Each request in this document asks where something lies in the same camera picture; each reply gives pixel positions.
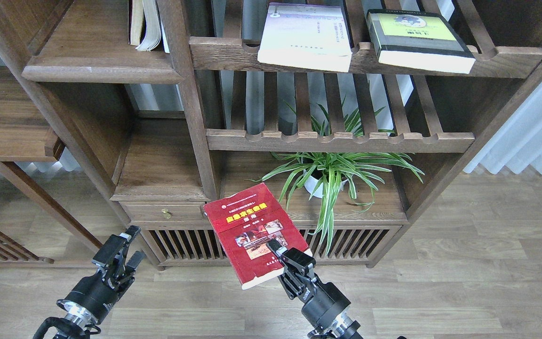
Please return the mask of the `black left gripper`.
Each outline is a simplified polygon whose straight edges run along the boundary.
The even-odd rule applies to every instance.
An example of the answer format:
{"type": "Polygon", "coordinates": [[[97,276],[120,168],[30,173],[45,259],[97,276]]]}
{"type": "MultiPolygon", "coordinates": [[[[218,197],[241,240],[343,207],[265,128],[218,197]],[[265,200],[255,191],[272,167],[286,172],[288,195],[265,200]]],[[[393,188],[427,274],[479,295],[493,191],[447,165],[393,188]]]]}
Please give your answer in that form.
{"type": "Polygon", "coordinates": [[[130,244],[140,234],[138,226],[112,234],[93,256],[94,275],[82,278],[57,305],[66,310],[66,319],[74,323],[101,323],[134,281],[134,273],[145,258],[141,250],[125,260],[130,244]]]}

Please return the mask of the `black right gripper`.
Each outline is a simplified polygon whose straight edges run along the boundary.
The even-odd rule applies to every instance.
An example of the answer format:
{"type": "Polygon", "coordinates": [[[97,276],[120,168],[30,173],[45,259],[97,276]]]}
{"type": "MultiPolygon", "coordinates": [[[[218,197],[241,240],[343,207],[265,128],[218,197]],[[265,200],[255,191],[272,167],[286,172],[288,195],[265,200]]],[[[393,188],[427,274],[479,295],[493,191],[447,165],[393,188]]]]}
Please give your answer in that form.
{"type": "Polygon", "coordinates": [[[278,277],[289,299],[304,303],[302,314],[315,330],[346,330],[352,320],[346,314],[350,301],[331,282],[322,283],[313,272],[315,259],[297,248],[287,249],[277,240],[267,247],[282,262],[285,271],[278,277]]]}

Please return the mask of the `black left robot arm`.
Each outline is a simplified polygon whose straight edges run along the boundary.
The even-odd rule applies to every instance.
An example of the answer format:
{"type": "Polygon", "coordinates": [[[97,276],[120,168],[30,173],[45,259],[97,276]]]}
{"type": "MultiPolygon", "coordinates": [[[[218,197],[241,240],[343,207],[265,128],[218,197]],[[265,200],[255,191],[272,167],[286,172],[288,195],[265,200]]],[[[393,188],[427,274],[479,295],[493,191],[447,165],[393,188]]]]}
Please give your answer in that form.
{"type": "Polygon", "coordinates": [[[125,262],[129,245],[140,231],[138,226],[130,226],[122,234],[108,238],[92,259],[98,266],[96,273],[82,278],[64,299],[56,302],[67,312],[65,317],[46,318],[34,334],[35,339],[42,339],[51,327],[58,329],[56,339],[88,339],[92,333],[101,333],[98,325],[134,282],[135,270],[145,257],[138,250],[125,262]]]}

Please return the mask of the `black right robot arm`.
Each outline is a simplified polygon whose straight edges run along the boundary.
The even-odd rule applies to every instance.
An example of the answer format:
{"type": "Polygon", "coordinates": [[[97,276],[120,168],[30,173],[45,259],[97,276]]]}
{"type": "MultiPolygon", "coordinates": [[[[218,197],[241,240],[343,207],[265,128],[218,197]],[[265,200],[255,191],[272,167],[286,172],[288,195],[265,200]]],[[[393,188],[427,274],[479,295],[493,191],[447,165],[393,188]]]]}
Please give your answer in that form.
{"type": "Polygon", "coordinates": [[[359,339],[359,322],[346,313],[349,299],[331,282],[323,283],[314,273],[316,260],[296,248],[287,249],[277,240],[267,247],[284,266],[278,277],[289,299],[303,302],[302,313],[313,326],[310,339],[359,339]]]}

